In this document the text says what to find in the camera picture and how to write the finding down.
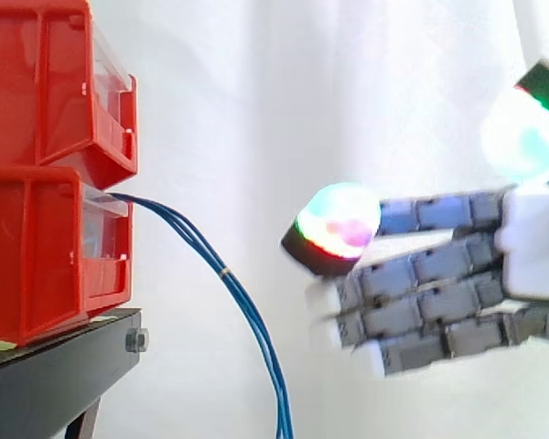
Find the blue wire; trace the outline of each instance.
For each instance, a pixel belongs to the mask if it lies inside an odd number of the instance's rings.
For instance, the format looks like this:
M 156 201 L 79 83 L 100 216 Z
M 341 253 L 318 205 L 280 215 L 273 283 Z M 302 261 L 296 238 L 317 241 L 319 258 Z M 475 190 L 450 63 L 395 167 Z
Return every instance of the blue wire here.
M 222 266 L 222 269 L 226 267 L 225 263 L 223 262 L 223 260 L 221 259 L 221 257 L 219 256 L 218 253 L 216 253 L 213 248 L 211 247 L 211 245 L 208 243 L 208 241 L 205 239 L 205 237 L 203 236 L 203 234 L 199 231 L 199 229 L 187 218 L 185 217 L 184 215 L 182 215 L 181 213 L 177 212 L 176 210 L 168 207 L 168 206 L 164 206 L 160 203 L 157 203 L 155 201 L 151 201 L 151 200 L 142 200 L 141 201 L 145 201 L 145 202 L 148 202 L 148 203 L 151 203 L 155 206 L 157 206 L 158 208 L 164 210 L 164 211 L 167 211 L 169 214 L 172 214 L 174 215 L 175 217 L 179 218 L 180 220 L 182 220 L 183 222 L 185 222 L 187 224 L 187 226 L 193 230 L 193 233 L 195 233 L 195 235 L 197 235 L 197 237 L 199 238 L 199 240 L 205 245 L 205 247 L 207 248 L 207 250 L 211 253 L 211 255 L 216 259 L 216 261 L 218 261 L 218 263 Z M 248 294 L 245 293 L 242 285 L 240 284 L 240 282 L 238 281 L 238 279 L 233 275 L 233 274 L 230 274 L 230 276 L 233 278 L 234 282 L 237 283 L 238 285 L 238 288 L 242 291 L 242 294 L 246 296 L 246 299 L 247 299 L 247 302 L 249 303 L 249 306 L 253 309 L 254 313 L 256 314 L 257 318 L 259 319 L 261 325 L 264 327 L 265 329 L 265 324 L 264 324 L 264 321 L 262 320 L 261 316 L 260 316 L 260 313 L 258 312 L 258 310 L 256 309 L 256 307 L 254 306 L 254 303 L 252 302 L 252 300 L 250 299 L 250 297 L 248 296 Z M 282 375 L 282 371 L 281 371 L 281 367 L 278 363 L 278 359 L 277 358 L 274 358 L 274 367 L 277 371 L 277 373 L 281 374 Z M 290 409 L 288 408 L 288 394 L 287 394 L 287 391 L 286 391 L 286 386 L 284 385 L 283 386 L 283 392 L 284 392 L 284 401 L 286 402 L 287 406 L 285 407 L 285 409 L 290 412 Z
M 232 294 L 232 297 L 241 308 L 251 330 L 258 341 L 259 348 L 263 354 L 269 375 L 274 385 L 277 397 L 277 439 L 292 439 L 293 428 L 291 412 L 289 408 L 288 393 L 285 385 L 285 378 L 281 370 L 278 358 L 273 347 L 272 340 L 266 329 L 266 325 L 254 305 L 250 296 L 246 293 L 240 281 L 231 272 L 224 274 L 227 269 L 219 254 L 211 247 L 199 229 L 184 215 L 167 206 L 152 200 L 137 198 L 124 194 L 112 194 L 124 201 L 131 201 L 147 209 L 154 211 L 190 246 L 192 247 L 214 270 L 221 275 L 221 279 Z

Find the white fabric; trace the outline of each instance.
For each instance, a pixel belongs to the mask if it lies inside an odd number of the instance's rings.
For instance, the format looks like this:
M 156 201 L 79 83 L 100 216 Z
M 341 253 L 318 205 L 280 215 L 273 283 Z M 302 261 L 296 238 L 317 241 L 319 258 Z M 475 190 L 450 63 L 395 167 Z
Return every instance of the white fabric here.
M 245 283 L 297 438 L 549 438 L 549 345 L 365 380 L 310 349 L 309 276 L 278 248 L 331 182 L 383 198 L 502 183 L 479 125 L 525 69 L 511 0 L 92 2 L 139 79 L 140 172 L 122 189 L 187 213 Z M 151 346 L 105 397 L 96 437 L 273 438 L 275 397 L 238 309 L 167 226 L 136 219 L 132 305 Z

